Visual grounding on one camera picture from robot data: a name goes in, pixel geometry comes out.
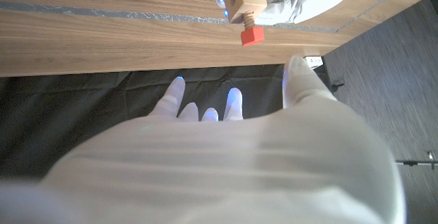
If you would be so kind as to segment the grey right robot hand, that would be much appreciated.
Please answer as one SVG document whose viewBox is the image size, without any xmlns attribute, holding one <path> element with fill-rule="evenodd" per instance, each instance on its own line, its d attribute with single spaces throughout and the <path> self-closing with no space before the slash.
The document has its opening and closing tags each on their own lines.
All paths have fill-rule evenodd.
<svg viewBox="0 0 438 224">
<path fill-rule="evenodd" d="M 2 223 L 405 223 L 387 143 L 307 61 L 284 66 L 283 107 L 223 116 L 181 105 L 175 78 L 153 111 L 68 152 L 39 182 L 1 183 Z"/>
</svg>

